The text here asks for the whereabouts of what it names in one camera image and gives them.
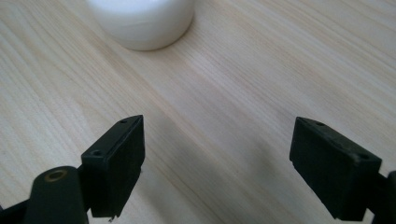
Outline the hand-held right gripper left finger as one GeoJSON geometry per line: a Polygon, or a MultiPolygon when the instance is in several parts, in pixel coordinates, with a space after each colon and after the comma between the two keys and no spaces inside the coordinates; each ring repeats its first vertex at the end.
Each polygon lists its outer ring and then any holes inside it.
{"type": "Polygon", "coordinates": [[[144,117],[116,122],[82,155],[80,180],[93,217],[119,217],[145,160],[144,117]]]}

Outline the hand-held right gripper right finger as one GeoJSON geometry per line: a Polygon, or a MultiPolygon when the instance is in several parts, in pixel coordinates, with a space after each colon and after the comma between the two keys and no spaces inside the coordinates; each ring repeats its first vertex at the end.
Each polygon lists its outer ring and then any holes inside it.
{"type": "Polygon", "coordinates": [[[295,120],[290,161],[332,217],[361,221],[382,160],[316,120],[295,120]]]}

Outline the white round container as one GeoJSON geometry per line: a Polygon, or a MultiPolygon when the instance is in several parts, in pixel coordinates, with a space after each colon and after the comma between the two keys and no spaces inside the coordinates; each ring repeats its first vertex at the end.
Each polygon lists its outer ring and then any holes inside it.
{"type": "Polygon", "coordinates": [[[191,25],[195,0],[86,0],[101,28],[133,50],[161,49],[191,25]]]}

